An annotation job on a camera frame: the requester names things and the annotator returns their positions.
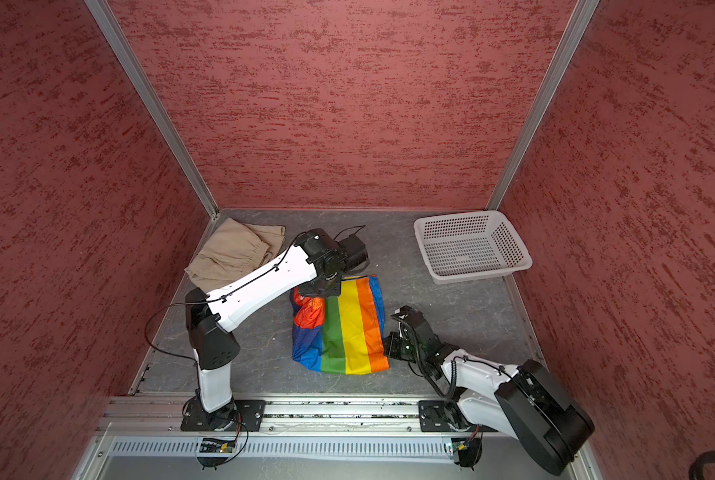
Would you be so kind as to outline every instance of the red textured wall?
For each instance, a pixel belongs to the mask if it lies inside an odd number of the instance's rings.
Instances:
[[[503,209],[605,478],[686,478],[715,448],[715,2],[603,0]]]
[[[220,206],[482,208],[575,0],[110,0]]]
[[[82,0],[0,2],[0,478],[66,478],[207,222]]]

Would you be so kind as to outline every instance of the folded rainbow fabric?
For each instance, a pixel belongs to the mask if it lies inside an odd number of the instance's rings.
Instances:
[[[309,370],[365,375],[390,368],[384,356],[384,303],[371,275],[341,283],[327,299],[290,292],[294,306],[294,360]]]

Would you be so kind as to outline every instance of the white plastic basket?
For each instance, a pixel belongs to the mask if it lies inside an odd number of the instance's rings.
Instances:
[[[505,276],[533,264],[515,227],[496,210],[428,216],[413,229],[437,285]]]

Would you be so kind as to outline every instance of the green stripe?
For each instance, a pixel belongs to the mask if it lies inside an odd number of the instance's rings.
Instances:
[[[320,371],[325,373],[346,373],[346,354],[341,336],[341,315],[339,297],[325,299],[325,321],[323,323],[323,356]]]

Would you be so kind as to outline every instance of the beige cloth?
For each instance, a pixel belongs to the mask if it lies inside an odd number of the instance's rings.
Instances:
[[[280,251],[285,227],[241,224],[228,218],[184,269],[205,293],[239,280]]]

